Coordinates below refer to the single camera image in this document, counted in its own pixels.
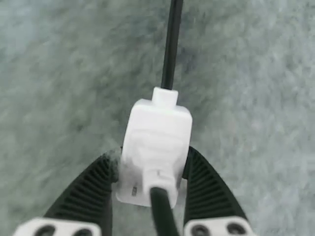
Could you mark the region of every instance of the mounting hole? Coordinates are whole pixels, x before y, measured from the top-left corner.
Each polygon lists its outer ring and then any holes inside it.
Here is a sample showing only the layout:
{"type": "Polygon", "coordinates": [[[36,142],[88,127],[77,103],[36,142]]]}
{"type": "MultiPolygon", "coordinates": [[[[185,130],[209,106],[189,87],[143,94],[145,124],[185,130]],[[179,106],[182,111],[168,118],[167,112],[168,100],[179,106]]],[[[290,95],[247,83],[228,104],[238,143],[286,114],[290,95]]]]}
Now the mounting hole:
{"type": "Polygon", "coordinates": [[[91,230],[81,229],[77,231],[73,236],[93,236],[91,230]]]}
{"type": "Polygon", "coordinates": [[[203,225],[195,225],[191,229],[192,236],[210,236],[210,232],[207,227],[203,225]]]}
{"type": "Polygon", "coordinates": [[[36,231],[35,236],[53,236],[55,233],[55,230],[56,229],[54,226],[45,225],[36,231]]]}
{"type": "Polygon", "coordinates": [[[227,230],[232,235],[244,235],[246,234],[246,230],[243,226],[237,223],[228,224],[227,230]]]}

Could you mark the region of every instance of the carpet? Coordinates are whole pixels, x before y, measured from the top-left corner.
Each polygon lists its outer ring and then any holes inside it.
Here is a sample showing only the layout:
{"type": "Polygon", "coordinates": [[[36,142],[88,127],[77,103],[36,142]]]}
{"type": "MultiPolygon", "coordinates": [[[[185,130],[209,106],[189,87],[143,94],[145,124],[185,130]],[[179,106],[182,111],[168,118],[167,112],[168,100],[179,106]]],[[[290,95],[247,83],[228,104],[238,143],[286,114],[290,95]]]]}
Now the carpet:
{"type": "MultiPolygon", "coordinates": [[[[41,216],[159,86],[169,0],[0,0],[0,231],[41,216]]],[[[315,4],[185,0],[174,89],[254,231],[315,231],[315,4]]],[[[174,214],[182,222],[184,203],[174,214]]],[[[155,235],[114,202],[113,235],[155,235]]]]}

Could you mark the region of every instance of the power plug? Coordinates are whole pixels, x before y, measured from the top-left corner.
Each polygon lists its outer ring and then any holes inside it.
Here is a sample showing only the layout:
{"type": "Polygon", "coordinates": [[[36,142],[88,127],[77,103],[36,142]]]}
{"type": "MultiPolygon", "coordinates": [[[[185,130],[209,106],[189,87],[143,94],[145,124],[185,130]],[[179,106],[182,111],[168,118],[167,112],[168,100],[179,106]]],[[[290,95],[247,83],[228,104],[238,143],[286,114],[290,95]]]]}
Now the power plug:
{"type": "Polygon", "coordinates": [[[192,128],[189,110],[177,99],[177,91],[154,88],[152,100],[132,107],[116,189],[120,202],[150,207],[150,189],[161,187],[175,206],[192,128]]]}

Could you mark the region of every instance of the black cord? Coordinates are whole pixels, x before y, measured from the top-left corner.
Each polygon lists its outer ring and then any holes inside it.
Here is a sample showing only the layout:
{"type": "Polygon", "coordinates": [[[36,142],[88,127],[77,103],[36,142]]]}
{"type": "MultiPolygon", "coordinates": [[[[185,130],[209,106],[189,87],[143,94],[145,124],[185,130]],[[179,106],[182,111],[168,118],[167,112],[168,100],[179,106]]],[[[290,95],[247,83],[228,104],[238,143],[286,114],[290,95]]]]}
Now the black cord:
{"type": "Polygon", "coordinates": [[[167,36],[164,54],[164,65],[162,74],[162,89],[173,89],[174,71],[176,64],[176,54],[178,45],[179,28],[181,23],[181,15],[183,8],[183,0],[172,0],[169,10],[167,36]]]}
{"type": "Polygon", "coordinates": [[[157,236],[179,236],[167,191],[162,188],[152,188],[150,198],[157,236]]]}

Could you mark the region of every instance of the white plastic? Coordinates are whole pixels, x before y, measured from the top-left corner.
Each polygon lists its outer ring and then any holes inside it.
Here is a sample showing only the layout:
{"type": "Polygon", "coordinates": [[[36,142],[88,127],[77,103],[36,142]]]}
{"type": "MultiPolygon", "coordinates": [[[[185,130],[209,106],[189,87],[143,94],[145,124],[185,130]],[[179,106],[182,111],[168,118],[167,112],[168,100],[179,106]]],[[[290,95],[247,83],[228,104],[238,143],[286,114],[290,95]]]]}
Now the white plastic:
{"type": "Polygon", "coordinates": [[[150,189],[162,187],[175,206],[192,128],[191,114],[176,105],[177,98],[177,91],[154,88],[152,100],[131,109],[116,190],[120,202],[150,207],[150,189]]]}
{"type": "Polygon", "coordinates": [[[234,234],[229,233],[227,229],[229,224],[238,224],[241,226],[246,231],[245,236],[257,236],[252,231],[249,223],[245,219],[237,216],[190,220],[184,227],[184,236],[195,236],[192,233],[192,229],[197,225],[206,227],[210,236],[233,236],[234,234]]]}
{"type": "Polygon", "coordinates": [[[82,229],[89,230],[92,236],[101,236],[101,229],[96,224],[39,217],[19,225],[13,236],[35,236],[39,229],[47,225],[55,228],[53,236],[73,236],[82,229]]]}

